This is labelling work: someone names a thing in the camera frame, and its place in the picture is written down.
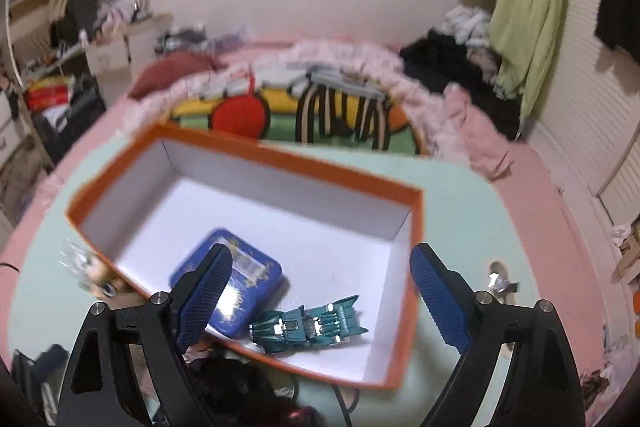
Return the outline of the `red snack box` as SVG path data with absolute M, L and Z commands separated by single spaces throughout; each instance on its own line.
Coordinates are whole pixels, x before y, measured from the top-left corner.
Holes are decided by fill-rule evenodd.
M 54 76 L 32 84 L 25 92 L 25 101 L 32 113 L 42 113 L 54 106 L 70 104 L 73 98 L 75 77 Z

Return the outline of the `black clothes pile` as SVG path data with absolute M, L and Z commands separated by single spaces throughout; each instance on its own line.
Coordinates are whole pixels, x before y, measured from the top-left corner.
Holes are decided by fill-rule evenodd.
M 399 57 L 406 76 L 419 80 L 431 92 L 443 94 L 450 82 L 457 83 L 471 95 L 506 139 L 515 141 L 520 129 L 520 101 L 503 100 L 483 80 L 480 66 L 467 57 L 468 48 L 457 44 L 453 36 L 431 29 L 425 37 L 404 46 Z

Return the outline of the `pink quilt blanket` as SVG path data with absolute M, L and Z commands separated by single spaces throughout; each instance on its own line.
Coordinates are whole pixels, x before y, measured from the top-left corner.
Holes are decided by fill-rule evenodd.
M 457 83 L 450 82 L 443 94 L 428 91 L 401 72 L 398 58 L 377 44 L 309 40 L 257 56 L 233 53 L 224 59 L 227 67 L 219 72 L 183 77 L 141 101 L 130 100 L 127 94 L 40 183 L 34 202 L 43 202 L 58 174 L 70 172 L 73 161 L 90 146 L 101 145 L 115 134 L 135 135 L 191 95 L 221 86 L 255 65 L 293 62 L 297 51 L 308 53 L 315 61 L 344 62 L 349 72 L 376 81 L 405 112 L 425 146 L 417 158 L 433 156 L 446 164 L 469 167 L 492 183 L 509 210 L 539 289 L 560 307 L 579 373 L 604 369 L 608 364 L 603 337 L 606 318 L 596 272 L 573 213 L 540 156 L 527 145 L 503 138 Z

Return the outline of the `black lace cloth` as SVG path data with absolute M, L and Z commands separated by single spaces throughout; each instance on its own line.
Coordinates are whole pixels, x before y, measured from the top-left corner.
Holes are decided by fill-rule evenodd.
M 324 426 L 313 407 L 278 395 L 256 364 L 229 358 L 220 346 L 184 354 L 194 387 L 221 426 Z

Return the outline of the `blue tin case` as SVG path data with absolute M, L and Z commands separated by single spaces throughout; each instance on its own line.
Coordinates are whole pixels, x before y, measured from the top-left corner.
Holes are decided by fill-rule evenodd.
M 282 267 L 276 259 L 246 243 L 227 229 L 209 233 L 169 277 L 174 287 L 184 273 L 195 270 L 214 245 L 226 246 L 232 256 L 232 272 L 209 325 L 221 335 L 243 337 L 248 323 L 274 296 L 280 285 Z

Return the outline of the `colourful cartoon rug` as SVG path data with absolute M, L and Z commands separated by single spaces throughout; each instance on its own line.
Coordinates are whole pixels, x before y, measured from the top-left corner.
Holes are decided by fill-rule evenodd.
M 255 65 L 178 103 L 167 120 L 254 140 L 425 152 L 405 112 L 376 81 L 329 64 Z

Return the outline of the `white drawer cabinet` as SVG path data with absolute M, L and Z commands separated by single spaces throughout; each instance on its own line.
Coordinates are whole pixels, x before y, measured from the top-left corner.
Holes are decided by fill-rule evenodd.
M 137 78 L 156 60 L 158 39 L 171 28 L 172 14 L 151 16 L 142 22 L 126 26 L 100 43 L 86 49 L 89 70 L 94 77 L 128 69 Z

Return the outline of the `teal toy car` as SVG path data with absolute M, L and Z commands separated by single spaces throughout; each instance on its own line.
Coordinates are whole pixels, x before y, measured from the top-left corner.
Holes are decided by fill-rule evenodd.
M 266 311 L 248 324 L 250 340 L 268 355 L 344 343 L 368 332 L 358 320 L 354 308 L 357 300 L 355 295 L 321 307 Z

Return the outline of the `mint cartoon lap table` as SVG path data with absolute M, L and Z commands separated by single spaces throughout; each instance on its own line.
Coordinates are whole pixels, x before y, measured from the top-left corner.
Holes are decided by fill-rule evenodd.
M 70 349 L 93 303 L 70 271 L 61 251 L 79 236 L 65 218 L 70 198 L 93 178 L 128 141 L 114 135 L 93 145 L 60 172 L 44 196 L 34 202 L 15 230 L 6 262 L 20 270 L 1 286 L 12 291 L 1 300 L 1 350 L 5 358 L 20 350 L 34 357 L 53 343 Z M 539 291 L 520 236 L 491 184 L 468 169 L 431 159 L 373 154 L 333 147 L 290 144 L 290 152 L 337 162 L 425 191 L 425 238 L 448 268 L 461 273 L 475 289 L 484 287 L 488 265 L 500 260 L 520 282 L 522 303 L 532 305 Z M 416 426 L 444 387 L 458 354 L 442 342 L 431 315 L 420 310 L 408 371 L 396 391 L 364 391 L 349 418 L 356 426 Z

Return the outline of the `dark red pillow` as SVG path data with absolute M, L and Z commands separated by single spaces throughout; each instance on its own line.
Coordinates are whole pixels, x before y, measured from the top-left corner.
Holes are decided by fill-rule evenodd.
M 200 72 L 219 72 L 226 67 L 226 63 L 209 53 L 177 51 L 163 55 L 134 80 L 128 98 L 141 101 L 151 93 L 167 90 L 183 77 Z

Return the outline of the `orange cardboard box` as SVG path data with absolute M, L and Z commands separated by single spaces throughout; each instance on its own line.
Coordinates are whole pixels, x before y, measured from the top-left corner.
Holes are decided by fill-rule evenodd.
M 366 335 L 340 347 L 262 356 L 328 383 L 397 388 L 416 330 L 411 248 L 423 194 L 311 150 L 158 124 L 135 139 L 67 207 L 70 225 L 142 295 L 164 291 L 210 231 L 225 228 L 282 265 L 280 306 L 355 297 Z

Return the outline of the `cartoon duck figurine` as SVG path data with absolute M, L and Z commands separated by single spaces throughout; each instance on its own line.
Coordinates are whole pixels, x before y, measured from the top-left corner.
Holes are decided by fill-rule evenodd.
M 82 289 L 107 303 L 111 309 L 136 307 L 145 302 L 134 288 L 88 248 L 67 242 L 62 248 L 60 263 Z

